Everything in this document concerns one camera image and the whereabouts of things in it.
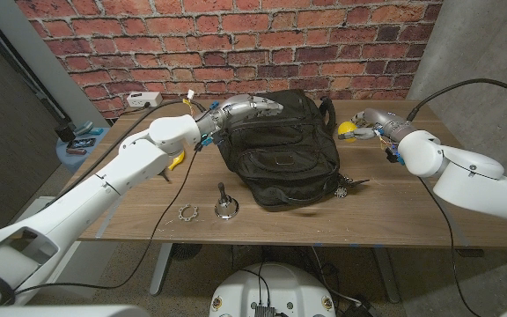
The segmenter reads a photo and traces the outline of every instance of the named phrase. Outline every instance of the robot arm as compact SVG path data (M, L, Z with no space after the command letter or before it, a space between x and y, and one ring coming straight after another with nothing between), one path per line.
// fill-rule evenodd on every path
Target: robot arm
M408 171L418 177L439 176L436 195L462 208L507 219L507 177L497 161L479 153L441 145L431 133L417 130L395 114L365 109L352 118L357 126L370 124L339 138L368 139L379 133L398 143L391 149Z
M119 155L38 214L0 229L0 305L25 304L36 290L17 291L48 280L71 244L119 197L158 175L183 151L229 124L281 113L283 106L249 95L228 99L195 119L159 118L121 143Z

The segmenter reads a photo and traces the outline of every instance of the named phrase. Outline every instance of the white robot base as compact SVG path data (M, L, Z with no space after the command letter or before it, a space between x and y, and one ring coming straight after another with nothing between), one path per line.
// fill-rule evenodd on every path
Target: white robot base
M332 297L319 280L302 269L277 262L263 263L261 268L261 276L268 287L262 280L259 281L260 306L260 285L256 275L260 265L258 263L245 268L254 274L240 270L218 286L210 301L210 317L257 317L273 316L275 313L284 313L289 317L335 316Z

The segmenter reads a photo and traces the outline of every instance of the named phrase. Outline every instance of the black backpack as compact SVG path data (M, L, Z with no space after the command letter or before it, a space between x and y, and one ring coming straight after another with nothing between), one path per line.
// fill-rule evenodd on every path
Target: black backpack
M332 138L332 100L325 97L316 107L302 90L259 96L280 103L283 111L228 128L218 143L228 169L239 175L262 207L307 205L334 193L340 158Z

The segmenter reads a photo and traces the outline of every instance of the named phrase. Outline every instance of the backpack handle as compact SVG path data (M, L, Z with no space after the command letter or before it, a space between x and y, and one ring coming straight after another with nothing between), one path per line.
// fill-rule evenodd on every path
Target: backpack handle
M324 96L320 98L322 100L322 104L319 107L320 114L322 114L322 119L326 117L326 112L328 112L328 121L326 123L326 132L330 135L334 133L335 129L335 109L332 100L328 98L328 96Z

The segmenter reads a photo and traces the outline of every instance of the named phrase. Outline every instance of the power strip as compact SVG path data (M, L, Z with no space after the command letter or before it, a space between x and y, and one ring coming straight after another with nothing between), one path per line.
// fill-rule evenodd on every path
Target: power strip
M127 101L131 107L144 107L146 102L150 102L150 107L157 107L163 98L159 92L131 92Z

